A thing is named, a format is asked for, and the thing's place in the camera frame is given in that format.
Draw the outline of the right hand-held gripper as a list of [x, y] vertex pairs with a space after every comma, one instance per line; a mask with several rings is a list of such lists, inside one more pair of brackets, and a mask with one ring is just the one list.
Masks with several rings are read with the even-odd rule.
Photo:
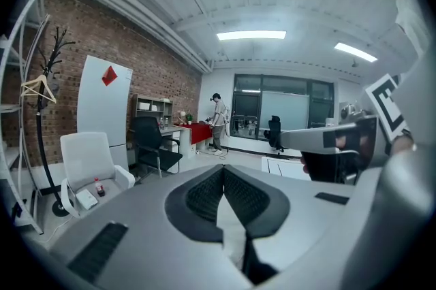
[[356, 184], [368, 167], [382, 166], [408, 126], [392, 93], [398, 83], [386, 74], [341, 109], [340, 124], [281, 133], [282, 147], [298, 150], [312, 181]]

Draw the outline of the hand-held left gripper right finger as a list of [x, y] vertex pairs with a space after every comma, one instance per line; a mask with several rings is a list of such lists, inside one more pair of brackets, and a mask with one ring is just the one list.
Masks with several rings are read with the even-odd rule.
[[225, 286], [340, 286], [347, 251], [335, 223], [352, 189], [280, 177], [241, 166], [223, 168]]

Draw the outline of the person's right forearm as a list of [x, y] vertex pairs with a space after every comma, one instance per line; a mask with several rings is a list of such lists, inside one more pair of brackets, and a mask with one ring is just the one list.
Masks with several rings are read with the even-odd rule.
[[408, 290], [431, 277], [426, 258], [436, 254], [436, 71], [409, 74], [394, 99], [416, 149], [393, 155], [383, 168], [342, 290]]

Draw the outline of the white work table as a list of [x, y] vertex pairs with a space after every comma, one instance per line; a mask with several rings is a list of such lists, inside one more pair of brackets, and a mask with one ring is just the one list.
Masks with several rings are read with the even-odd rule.
[[303, 164], [289, 159], [262, 157], [262, 171], [286, 178], [311, 180], [310, 176], [304, 172]]

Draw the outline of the person's right hand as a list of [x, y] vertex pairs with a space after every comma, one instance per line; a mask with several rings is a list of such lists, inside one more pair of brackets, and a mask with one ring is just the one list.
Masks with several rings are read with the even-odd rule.
[[400, 152], [413, 150], [415, 148], [414, 140], [410, 135], [403, 134], [396, 137], [390, 149], [390, 156], [394, 156]]

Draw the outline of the black framed window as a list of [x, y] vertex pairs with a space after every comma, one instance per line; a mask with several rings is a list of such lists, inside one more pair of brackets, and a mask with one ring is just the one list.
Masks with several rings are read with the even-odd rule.
[[281, 131], [323, 127], [334, 116], [334, 84], [286, 76], [236, 74], [231, 135], [268, 141], [264, 131], [271, 116]]

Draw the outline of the white grey office chair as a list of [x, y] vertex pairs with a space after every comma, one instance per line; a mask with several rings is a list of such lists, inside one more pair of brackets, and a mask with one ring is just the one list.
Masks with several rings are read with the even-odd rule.
[[[80, 132], [61, 136], [61, 152], [65, 179], [61, 183], [61, 201], [76, 219], [107, 203], [118, 194], [134, 187], [135, 178], [120, 165], [114, 164], [105, 133]], [[100, 197], [94, 178], [102, 182], [106, 194]], [[76, 198], [77, 192], [88, 189], [98, 204], [85, 210]]]

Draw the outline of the black visitor chair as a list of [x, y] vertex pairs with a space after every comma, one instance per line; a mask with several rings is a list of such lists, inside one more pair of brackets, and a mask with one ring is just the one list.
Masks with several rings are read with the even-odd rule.
[[134, 137], [136, 163], [140, 167], [155, 170], [160, 178], [163, 178], [164, 173], [171, 175], [169, 169], [174, 165], [179, 173], [179, 161], [183, 158], [181, 143], [175, 138], [162, 136], [156, 118], [133, 118], [130, 131]]

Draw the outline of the grey desk with hutch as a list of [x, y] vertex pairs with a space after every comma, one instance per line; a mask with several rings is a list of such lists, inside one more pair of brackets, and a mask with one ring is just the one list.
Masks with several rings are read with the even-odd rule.
[[[151, 105], [150, 111], [139, 111], [137, 110], [138, 102], [147, 102]], [[153, 117], [157, 119], [161, 134], [164, 137], [171, 137], [179, 140], [180, 132], [173, 125], [173, 102], [165, 98], [149, 97], [141, 94], [134, 94], [131, 97], [131, 114], [128, 134], [131, 140], [131, 147], [134, 153], [134, 158], [136, 162], [136, 154], [134, 149], [134, 137], [133, 133], [130, 131], [131, 120], [136, 117]]]

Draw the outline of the white refrigerator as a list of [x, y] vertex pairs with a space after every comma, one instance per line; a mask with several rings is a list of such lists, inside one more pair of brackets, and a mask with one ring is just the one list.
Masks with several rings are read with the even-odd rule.
[[[118, 78], [105, 86], [102, 76], [112, 66]], [[127, 104], [133, 71], [109, 61], [86, 57], [77, 104], [77, 131], [104, 132], [114, 164], [128, 169]]]

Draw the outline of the black coat rack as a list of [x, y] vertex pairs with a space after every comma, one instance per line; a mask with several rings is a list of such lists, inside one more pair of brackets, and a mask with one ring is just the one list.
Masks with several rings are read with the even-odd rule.
[[61, 197], [59, 195], [57, 188], [55, 187], [55, 184], [53, 182], [53, 179], [52, 179], [52, 176], [50, 173], [50, 169], [48, 167], [46, 152], [45, 152], [45, 148], [44, 148], [44, 139], [43, 139], [43, 134], [42, 134], [42, 100], [46, 96], [46, 93], [51, 91], [51, 89], [48, 86], [47, 77], [50, 74], [52, 74], [53, 76], [55, 75], [55, 72], [52, 71], [52, 68], [56, 63], [61, 62], [61, 60], [57, 61], [57, 58], [61, 53], [62, 47], [66, 46], [66, 45], [75, 44], [75, 42], [73, 42], [73, 41], [70, 41], [70, 42], [64, 41], [64, 37], [65, 37], [66, 33], [67, 33], [66, 29], [63, 30], [62, 33], [59, 33], [59, 28], [58, 27], [56, 28], [56, 35], [54, 36], [54, 40], [55, 40], [54, 48], [52, 49], [52, 52], [51, 52], [48, 60], [46, 60], [44, 54], [42, 53], [42, 51], [40, 51], [40, 54], [44, 58], [44, 64], [41, 65], [43, 73], [41, 75], [42, 81], [40, 82], [40, 87], [38, 90], [37, 112], [36, 112], [36, 116], [35, 116], [36, 128], [37, 128], [37, 143], [38, 143], [38, 148], [39, 148], [39, 152], [40, 152], [40, 158], [42, 161], [42, 165], [44, 168], [46, 178], [47, 178], [49, 186], [50, 186], [50, 192], [52, 194], [54, 194], [54, 196], [55, 196], [55, 201], [52, 204], [52, 213], [56, 217], [65, 217], [65, 216], [69, 215], [69, 212], [64, 208], [64, 206], [62, 204]]

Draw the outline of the person's white printed shirt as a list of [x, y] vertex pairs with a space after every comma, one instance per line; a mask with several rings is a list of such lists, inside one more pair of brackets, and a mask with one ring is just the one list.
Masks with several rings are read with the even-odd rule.
[[425, 13], [422, 0], [396, 0], [395, 23], [400, 26], [411, 42], [418, 58], [426, 52], [431, 42], [431, 23]]

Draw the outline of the white shelf rack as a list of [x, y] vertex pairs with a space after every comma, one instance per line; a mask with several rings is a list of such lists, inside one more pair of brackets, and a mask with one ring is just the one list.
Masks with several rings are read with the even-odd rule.
[[16, 227], [44, 233], [38, 221], [40, 189], [31, 169], [21, 84], [28, 80], [36, 44], [50, 15], [44, 0], [17, 0], [10, 30], [0, 35], [0, 203]]

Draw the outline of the red diamond sticker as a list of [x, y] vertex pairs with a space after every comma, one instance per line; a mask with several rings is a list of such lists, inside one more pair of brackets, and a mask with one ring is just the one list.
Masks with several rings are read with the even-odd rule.
[[110, 85], [118, 78], [114, 68], [110, 65], [102, 76], [102, 82], [105, 86]]

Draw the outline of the wooden clothes hanger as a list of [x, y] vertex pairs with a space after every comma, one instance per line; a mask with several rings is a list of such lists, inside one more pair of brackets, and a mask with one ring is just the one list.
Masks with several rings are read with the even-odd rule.
[[38, 96], [53, 103], [57, 102], [53, 92], [48, 86], [48, 81], [44, 74], [38, 76], [36, 79], [23, 82], [20, 87], [21, 97]]

